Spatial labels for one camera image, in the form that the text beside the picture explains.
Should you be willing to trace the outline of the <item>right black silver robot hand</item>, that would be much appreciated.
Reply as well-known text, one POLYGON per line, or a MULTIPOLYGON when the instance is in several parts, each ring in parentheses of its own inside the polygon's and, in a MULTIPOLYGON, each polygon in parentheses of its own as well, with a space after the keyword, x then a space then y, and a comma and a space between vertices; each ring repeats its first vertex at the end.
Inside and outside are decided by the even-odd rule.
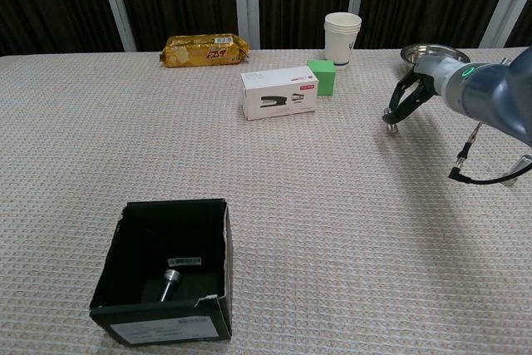
POLYGON ((382 120, 388 125, 397 124, 433 96, 437 96, 435 81, 437 78, 444 77, 452 63, 450 57, 437 55, 420 57, 411 70, 396 84, 382 120), (417 88, 403 102, 400 102, 406 89, 416 82, 418 82, 417 88))

